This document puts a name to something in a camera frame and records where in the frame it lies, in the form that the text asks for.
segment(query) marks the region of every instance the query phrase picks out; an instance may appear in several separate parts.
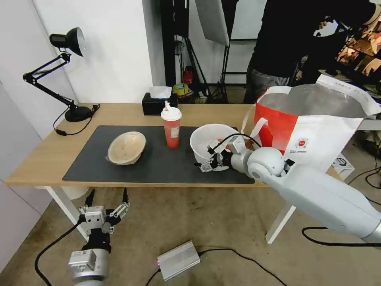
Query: white bowl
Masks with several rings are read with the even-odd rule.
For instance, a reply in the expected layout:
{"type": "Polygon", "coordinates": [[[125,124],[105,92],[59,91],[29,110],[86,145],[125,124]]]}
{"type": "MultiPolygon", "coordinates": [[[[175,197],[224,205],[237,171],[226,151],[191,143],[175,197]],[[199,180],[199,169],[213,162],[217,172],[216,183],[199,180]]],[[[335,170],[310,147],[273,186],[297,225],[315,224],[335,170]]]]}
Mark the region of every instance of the white bowl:
{"type": "MultiPolygon", "coordinates": [[[[224,139],[238,131],[223,124],[206,124],[193,131],[190,136],[190,146],[198,163],[205,163],[212,157],[208,152],[208,145],[216,139],[224,139]]],[[[213,171],[224,171],[228,166],[218,166],[213,171]]]]}
{"type": "Polygon", "coordinates": [[[142,133],[123,133],[111,142],[106,159],[115,165],[132,165],[140,158],[145,146],[146,138],[142,133]]]}

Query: white cardboard box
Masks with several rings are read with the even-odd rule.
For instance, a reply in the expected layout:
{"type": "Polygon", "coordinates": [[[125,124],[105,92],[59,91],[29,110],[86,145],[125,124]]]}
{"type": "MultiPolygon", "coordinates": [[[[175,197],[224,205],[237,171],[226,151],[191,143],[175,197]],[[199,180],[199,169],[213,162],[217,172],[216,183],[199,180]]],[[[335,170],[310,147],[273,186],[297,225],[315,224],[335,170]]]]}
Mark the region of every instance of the white cardboard box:
{"type": "Polygon", "coordinates": [[[343,180],[345,180],[354,171],[352,164],[341,153],[337,155],[336,160],[332,163],[332,167],[343,180]]]}

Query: black desk lamp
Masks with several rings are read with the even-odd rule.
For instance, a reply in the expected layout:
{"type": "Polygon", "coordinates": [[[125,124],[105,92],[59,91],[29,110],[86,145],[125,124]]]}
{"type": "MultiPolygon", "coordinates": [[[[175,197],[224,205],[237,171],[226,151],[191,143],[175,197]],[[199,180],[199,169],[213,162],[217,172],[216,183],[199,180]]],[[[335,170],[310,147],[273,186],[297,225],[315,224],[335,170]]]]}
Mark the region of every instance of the black desk lamp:
{"type": "Polygon", "coordinates": [[[27,83],[34,85],[35,87],[41,89],[47,94],[53,96],[55,99],[66,104],[69,109],[65,113],[65,119],[67,121],[79,122],[87,118],[91,118],[97,109],[91,110],[90,108],[85,106],[77,106],[74,103],[74,100],[64,97],[62,95],[59,95],[58,93],[55,93],[52,90],[48,89],[47,87],[43,86],[42,84],[38,83],[38,80],[40,78],[50,74],[51,72],[55,71],[56,69],[59,69],[60,67],[70,62],[71,54],[67,52],[66,50],[67,48],[72,50],[74,53],[76,53],[79,56],[84,55],[86,46],[85,46],[85,38],[83,36],[81,29],[78,27],[71,29],[66,35],[51,34],[49,37],[49,40],[53,46],[57,47],[60,50],[60,52],[62,52],[62,54],[60,54],[55,59],[47,62],[46,64],[42,65],[41,67],[31,71],[30,73],[24,74],[23,79],[27,83]],[[64,62],[50,70],[42,70],[44,67],[60,59],[64,60],[64,62]]]}

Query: logo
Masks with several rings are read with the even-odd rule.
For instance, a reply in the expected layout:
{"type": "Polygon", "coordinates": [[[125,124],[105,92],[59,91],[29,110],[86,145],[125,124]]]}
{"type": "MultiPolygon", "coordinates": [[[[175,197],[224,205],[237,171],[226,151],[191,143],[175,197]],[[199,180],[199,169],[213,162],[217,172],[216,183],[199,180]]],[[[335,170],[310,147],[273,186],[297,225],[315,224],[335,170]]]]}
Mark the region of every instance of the logo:
{"type": "Polygon", "coordinates": [[[305,149],[308,145],[308,139],[307,138],[299,138],[296,141],[295,148],[297,149],[305,149]]]}

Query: robotic arm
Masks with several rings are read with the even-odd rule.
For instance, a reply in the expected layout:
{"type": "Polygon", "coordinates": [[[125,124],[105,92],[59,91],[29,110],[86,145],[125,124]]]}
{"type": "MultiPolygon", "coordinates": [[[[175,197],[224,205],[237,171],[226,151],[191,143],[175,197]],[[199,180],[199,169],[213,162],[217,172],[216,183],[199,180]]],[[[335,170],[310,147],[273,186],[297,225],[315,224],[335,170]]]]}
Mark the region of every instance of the robotic arm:
{"type": "Polygon", "coordinates": [[[111,253],[110,235],[114,226],[130,209],[127,189],[124,188],[122,203],[114,210],[104,206],[92,207],[94,190],[85,205],[79,208],[86,218],[89,241],[80,251],[71,253],[69,267],[76,286],[103,286],[108,276],[108,255],[111,253]]]}
{"type": "Polygon", "coordinates": [[[242,136],[208,146],[212,158],[198,167],[209,172],[229,166],[273,187],[281,197],[322,225],[355,235],[367,243],[381,242],[381,213],[351,186],[314,168],[285,161],[279,150],[248,150],[242,136]]]}

